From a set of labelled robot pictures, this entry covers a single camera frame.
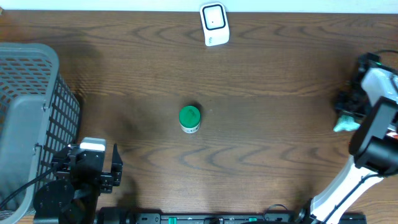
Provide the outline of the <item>white barcode scanner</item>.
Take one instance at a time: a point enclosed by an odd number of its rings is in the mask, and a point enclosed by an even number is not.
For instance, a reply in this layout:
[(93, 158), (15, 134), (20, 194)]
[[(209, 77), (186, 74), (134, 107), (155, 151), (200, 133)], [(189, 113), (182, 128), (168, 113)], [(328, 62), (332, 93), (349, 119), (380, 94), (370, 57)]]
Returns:
[(202, 5), (200, 17), (207, 47), (223, 45), (229, 41), (228, 18), (222, 3), (213, 2)]

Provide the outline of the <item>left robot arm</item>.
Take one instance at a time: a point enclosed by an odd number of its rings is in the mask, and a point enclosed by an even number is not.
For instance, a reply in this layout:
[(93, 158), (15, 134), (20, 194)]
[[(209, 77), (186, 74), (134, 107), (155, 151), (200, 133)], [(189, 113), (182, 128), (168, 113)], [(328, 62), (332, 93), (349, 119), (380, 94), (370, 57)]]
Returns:
[(111, 170), (103, 171), (104, 151), (68, 145), (51, 160), (56, 179), (34, 196), (34, 223), (94, 223), (101, 194), (120, 186), (123, 162), (113, 146)]

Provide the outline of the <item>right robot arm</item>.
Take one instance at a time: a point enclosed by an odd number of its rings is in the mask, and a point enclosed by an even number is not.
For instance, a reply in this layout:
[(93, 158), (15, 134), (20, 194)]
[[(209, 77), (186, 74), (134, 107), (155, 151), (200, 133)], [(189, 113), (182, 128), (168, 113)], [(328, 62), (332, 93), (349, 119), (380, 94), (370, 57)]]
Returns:
[(381, 54), (359, 56), (357, 74), (336, 97), (335, 131), (343, 130), (345, 121), (357, 125), (349, 158), (329, 186), (303, 206), (295, 223), (339, 223), (365, 191), (397, 175), (397, 70), (384, 65)]

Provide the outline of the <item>light blue wipes packet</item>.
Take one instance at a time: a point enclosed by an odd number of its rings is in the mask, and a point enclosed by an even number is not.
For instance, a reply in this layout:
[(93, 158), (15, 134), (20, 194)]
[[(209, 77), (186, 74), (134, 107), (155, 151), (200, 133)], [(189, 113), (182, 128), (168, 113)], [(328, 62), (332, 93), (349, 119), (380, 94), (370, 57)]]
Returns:
[(336, 133), (341, 131), (356, 131), (359, 127), (360, 124), (357, 123), (352, 116), (341, 115), (338, 118), (333, 131)]

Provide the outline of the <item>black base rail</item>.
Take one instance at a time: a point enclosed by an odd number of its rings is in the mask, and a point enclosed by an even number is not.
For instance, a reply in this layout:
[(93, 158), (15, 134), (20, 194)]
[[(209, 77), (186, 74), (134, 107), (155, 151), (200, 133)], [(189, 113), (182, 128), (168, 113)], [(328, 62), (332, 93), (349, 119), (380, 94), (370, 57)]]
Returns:
[(164, 213), (161, 210), (103, 207), (94, 224), (242, 224), (295, 223), (295, 213), (273, 205), (264, 213)]

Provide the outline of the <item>grey plastic basket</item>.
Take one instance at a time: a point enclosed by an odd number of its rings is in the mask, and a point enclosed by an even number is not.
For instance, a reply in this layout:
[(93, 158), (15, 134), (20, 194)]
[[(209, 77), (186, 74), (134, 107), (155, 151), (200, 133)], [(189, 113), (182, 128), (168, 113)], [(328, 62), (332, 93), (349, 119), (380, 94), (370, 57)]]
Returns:
[(44, 44), (1, 43), (1, 199), (51, 168), (76, 141), (80, 104)]

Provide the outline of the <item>green lid jar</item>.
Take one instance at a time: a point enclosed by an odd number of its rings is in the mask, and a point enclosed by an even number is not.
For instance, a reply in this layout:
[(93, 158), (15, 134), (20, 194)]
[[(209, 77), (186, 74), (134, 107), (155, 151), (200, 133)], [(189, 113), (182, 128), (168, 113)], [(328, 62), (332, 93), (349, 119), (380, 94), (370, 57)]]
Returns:
[(179, 112), (179, 123), (183, 132), (193, 134), (201, 125), (201, 113), (195, 106), (185, 106)]

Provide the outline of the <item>red Top chocolate bar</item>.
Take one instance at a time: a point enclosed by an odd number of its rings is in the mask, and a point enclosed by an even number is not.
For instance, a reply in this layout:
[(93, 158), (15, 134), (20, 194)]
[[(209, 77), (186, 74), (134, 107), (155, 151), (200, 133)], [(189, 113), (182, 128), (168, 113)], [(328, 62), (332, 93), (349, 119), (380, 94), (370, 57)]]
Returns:
[(389, 137), (391, 137), (391, 138), (398, 139), (398, 133), (397, 133), (397, 132), (388, 131), (388, 132), (386, 133), (386, 135), (389, 136)]

